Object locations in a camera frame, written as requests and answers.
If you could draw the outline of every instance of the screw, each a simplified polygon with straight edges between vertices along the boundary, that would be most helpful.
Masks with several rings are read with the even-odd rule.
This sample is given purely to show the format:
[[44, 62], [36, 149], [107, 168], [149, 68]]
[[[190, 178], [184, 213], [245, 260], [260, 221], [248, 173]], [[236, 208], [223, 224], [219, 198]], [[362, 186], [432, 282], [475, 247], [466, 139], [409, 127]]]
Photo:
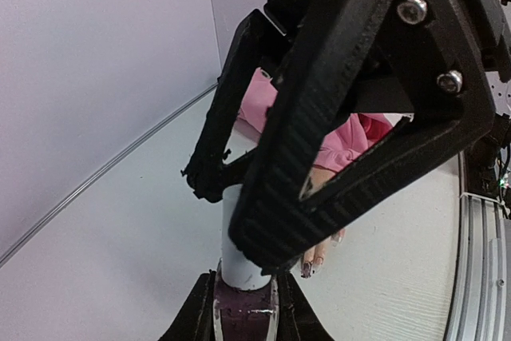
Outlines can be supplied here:
[[457, 70], [452, 69], [448, 73], [443, 73], [437, 77], [437, 84], [445, 93], [452, 95], [460, 93], [463, 86], [463, 75]]
[[428, 3], [425, 0], [405, 0], [398, 6], [398, 15], [406, 24], [415, 26], [424, 22], [428, 14]]

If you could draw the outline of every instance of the hand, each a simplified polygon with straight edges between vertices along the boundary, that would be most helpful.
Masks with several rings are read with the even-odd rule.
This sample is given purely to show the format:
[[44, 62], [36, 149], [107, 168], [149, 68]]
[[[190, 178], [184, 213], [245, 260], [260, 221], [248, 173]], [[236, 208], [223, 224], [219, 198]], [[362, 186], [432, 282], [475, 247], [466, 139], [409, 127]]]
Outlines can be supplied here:
[[[328, 169], [313, 167], [309, 173], [307, 183], [303, 187], [302, 195], [312, 195], [319, 191], [321, 187], [333, 176], [335, 176], [335, 172]], [[327, 249], [330, 242], [334, 241], [334, 244], [339, 244], [344, 237], [344, 233], [345, 230], [343, 228], [332, 237], [329, 237], [305, 252], [301, 264], [302, 277], [304, 279], [308, 279], [319, 272], [325, 262], [325, 258], [327, 257]]]

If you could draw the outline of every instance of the pink shirt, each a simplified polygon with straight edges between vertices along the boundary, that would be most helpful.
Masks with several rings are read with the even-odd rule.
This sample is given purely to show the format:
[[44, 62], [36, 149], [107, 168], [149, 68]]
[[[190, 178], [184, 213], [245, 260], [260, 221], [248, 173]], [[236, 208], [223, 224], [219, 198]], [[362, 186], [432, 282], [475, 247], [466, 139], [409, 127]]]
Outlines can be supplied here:
[[[276, 96], [277, 90], [270, 79], [257, 69], [241, 103], [239, 118], [262, 133], [266, 111]], [[315, 165], [339, 172], [391, 129], [392, 125], [381, 113], [352, 113], [346, 123], [325, 136]]]

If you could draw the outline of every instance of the painted fingernail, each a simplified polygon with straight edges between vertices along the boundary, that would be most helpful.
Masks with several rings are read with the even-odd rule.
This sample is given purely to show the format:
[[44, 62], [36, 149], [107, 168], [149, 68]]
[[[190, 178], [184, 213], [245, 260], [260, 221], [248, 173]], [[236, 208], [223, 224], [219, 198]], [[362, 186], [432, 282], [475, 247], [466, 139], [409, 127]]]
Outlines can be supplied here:
[[344, 231], [339, 231], [332, 236], [332, 243], [336, 247], [343, 241]]
[[332, 236], [332, 244], [336, 247], [337, 245], [341, 244], [341, 241], [343, 241], [343, 238], [341, 235], [339, 235], [339, 232], [335, 233]]
[[302, 278], [308, 279], [311, 277], [312, 272], [312, 264], [311, 263], [303, 263], [302, 266]]
[[321, 267], [323, 266], [324, 259], [323, 257], [316, 257], [316, 260], [314, 260], [314, 265], [312, 266], [312, 274], [316, 275], [321, 270]]

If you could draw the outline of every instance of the white table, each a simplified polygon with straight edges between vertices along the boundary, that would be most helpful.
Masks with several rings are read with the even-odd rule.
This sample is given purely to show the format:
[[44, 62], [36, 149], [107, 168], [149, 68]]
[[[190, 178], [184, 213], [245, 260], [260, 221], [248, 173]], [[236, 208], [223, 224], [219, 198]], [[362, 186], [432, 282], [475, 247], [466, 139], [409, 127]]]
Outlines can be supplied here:
[[[0, 269], [2, 341], [157, 341], [220, 256], [221, 206], [180, 177], [212, 95], [151, 137]], [[254, 142], [234, 132], [241, 154]], [[458, 241], [455, 160], [347, 229], [302, 289], [336, 340], [442, 339]]]

